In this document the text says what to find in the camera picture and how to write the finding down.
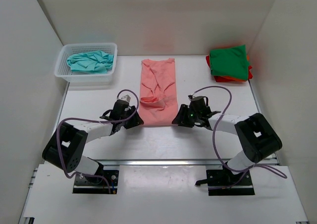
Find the pink t shirt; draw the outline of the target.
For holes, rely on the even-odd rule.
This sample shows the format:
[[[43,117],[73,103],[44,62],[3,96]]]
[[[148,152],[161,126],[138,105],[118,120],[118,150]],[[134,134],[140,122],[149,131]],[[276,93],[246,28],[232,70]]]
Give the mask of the pink t shirt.
[[[170,126],[178,113],[175,59],[141,62],[139,115],[144,126]]]

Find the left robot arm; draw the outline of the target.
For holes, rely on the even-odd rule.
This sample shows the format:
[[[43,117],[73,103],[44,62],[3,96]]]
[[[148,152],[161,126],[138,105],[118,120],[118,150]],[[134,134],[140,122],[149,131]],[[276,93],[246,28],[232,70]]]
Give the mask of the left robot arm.
[[[144,124],[137,112],[137,106],[130,105],[130,96],[117,97],[112,109],[100,117],[101,120],[74,118],[81,125],[72,125],[63,120],[42,152],[42,158],[60,168],[67,176],[78,175],[91,184],[108,183],[104,177],[104,166],[91,158],[83,156],[85,145],[102,137],[112,136],[121,128],[130,129]]]

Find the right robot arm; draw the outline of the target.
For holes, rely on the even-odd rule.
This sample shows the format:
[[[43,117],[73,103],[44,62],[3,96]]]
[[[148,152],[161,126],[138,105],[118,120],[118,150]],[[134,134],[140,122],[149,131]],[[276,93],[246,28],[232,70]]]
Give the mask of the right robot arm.
[[[192,128],[202,127],[212,132],[212,146],[222,164],[214,177],[196,182],[197,186],[215,182],[223,188],[238,184],[247,172],[259,162],[282,148],[282,142],[261,113],[251,116],[236,116],[221,111],[212,111],[205,96],[190,97],[190,104],[182,104],[172,124]],[[216,132],[236,135],[242,151],[224,162],[216,147]]]

